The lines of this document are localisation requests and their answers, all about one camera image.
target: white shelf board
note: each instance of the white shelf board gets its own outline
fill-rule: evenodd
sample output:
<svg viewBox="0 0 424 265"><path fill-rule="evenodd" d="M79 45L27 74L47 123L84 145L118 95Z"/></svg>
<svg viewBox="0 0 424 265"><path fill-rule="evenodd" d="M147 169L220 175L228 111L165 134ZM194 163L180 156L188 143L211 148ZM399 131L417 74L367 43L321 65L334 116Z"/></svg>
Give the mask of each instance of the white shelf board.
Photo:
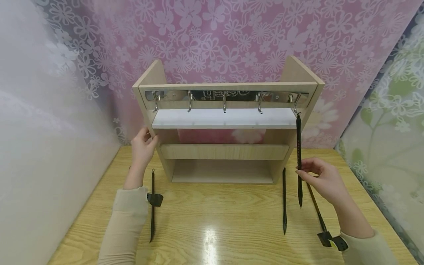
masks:
<svg viewBox="0 0 424 265"><path fill-rule="evenodd" d="M291 109L160 109L153 120L154 129L295 129Z"/></svg>

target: metal hook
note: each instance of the metal hook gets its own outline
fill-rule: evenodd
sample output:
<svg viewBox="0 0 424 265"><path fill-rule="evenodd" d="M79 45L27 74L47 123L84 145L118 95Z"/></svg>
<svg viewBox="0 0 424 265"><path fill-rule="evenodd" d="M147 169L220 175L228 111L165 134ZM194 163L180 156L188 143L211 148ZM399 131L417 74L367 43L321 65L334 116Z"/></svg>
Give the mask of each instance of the metal hook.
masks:
<svg viewBox="0 0 424 265"><path fill-rule="evenodd" d="M159 109L158 102L156 100L156 91L152 91L152 95L153 95L153 99L155 100L155 109L153 110L153 112L156 112Z"/></svg>
<svg viewBox="0 0 424 265"><path fill-rule="evenodd" d="M228 95L228 91L224 91L224 97L223 97L223 100L224 100L224 113L227 113L227 95Z"/></svg>
<svg viewBox="0 0 424 265"><path fill-rule="evenodd" d="M188 91L188 110L187 112L190 112L191 110L191 101L193 100L193 94L191 93L191 90Z"/></svg>
<svg viewBox="0 0 424 265"><path fill-rule="evenodd" d="M293 111L294 111L294 113L295 113L296 115L300 115L300 114L302 114L301 112L297 112L297 102L299 101L299 99L300 99L300 93L298 93L298 94L297 94L296 100L295 100L295 102L294 102L294 108L293 108Z"/></svg>
<svg viewBox="0 0 424 265"><path fill-rule="evenodd" d="M258 111L260 114L262 114L261 103L262 103L262 99L264 98L264 92L258 92L258 94L259 94Z"/></svg>

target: pink floral wallpaper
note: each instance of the pink floral wallpaper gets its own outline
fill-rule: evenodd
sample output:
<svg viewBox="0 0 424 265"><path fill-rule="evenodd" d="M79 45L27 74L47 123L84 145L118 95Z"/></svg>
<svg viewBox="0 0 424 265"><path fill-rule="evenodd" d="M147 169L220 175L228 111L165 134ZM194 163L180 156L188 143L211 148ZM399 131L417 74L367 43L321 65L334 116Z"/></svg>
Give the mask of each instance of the pink floral wallpaper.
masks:
<svg viewBox="0 0 424 265"><path fill-rule="evenodd" d="M333 148L421 3L72 0L41 11L60 25L58 35L80 39L65 44L86 54L78 67L87 74L88 97L113 94L111 120L123 143L143 124L131 85L153 60L162 60L169 83L269 82L279 80L285 58L295 55L326 83L303 146ZM184 142L254 143L264 131L179 133Z"/></svg>

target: wooden table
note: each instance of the wooden table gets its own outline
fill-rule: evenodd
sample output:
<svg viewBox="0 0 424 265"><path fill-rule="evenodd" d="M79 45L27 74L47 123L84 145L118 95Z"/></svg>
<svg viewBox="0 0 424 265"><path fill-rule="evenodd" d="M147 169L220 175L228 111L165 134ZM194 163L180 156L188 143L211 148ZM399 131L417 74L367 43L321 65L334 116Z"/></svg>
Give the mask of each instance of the wooden table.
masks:
<svg viewBox="0 0 424 265"><path fill-rule="evenodd" d="M386 238L400 264L415 260L335 150L304 149L340 171L349 192L371 225ZM131 147L122 147L51 258L50 265L96 264L116 190L131 164ZM282 181L276 185L169 183L155 155L145 173L164 196L156 210L156 234L150 216L139 240L137 264L343 264L341 253L321 245L317 215L304 185L303 207L297 199L296 152L287 164L287 233L282 229ZM339 225L333 207L314 193L328 230Z"/></svg>

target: wooden brush rack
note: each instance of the wooden brush rack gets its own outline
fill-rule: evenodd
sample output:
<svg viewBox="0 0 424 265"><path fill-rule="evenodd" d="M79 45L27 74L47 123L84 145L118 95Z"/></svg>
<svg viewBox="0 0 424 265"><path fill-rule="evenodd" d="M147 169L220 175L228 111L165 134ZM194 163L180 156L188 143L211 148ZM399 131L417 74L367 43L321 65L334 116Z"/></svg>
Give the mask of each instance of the wooden brush rack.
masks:
<svg viewBox="0 0 424 265"><path fill-rule="evenodd" d="M289 56L280 82L167 84L155 60L133 85L134 94L164 171L172 182L255 183L278 181L296 146L296 115L302 128L324 82ZM195 100L196 91L219 91L223 100ZM233 91L250 91L251 101L227 100ZM177 129L266 129L263 144L181 144Z"/></svg>

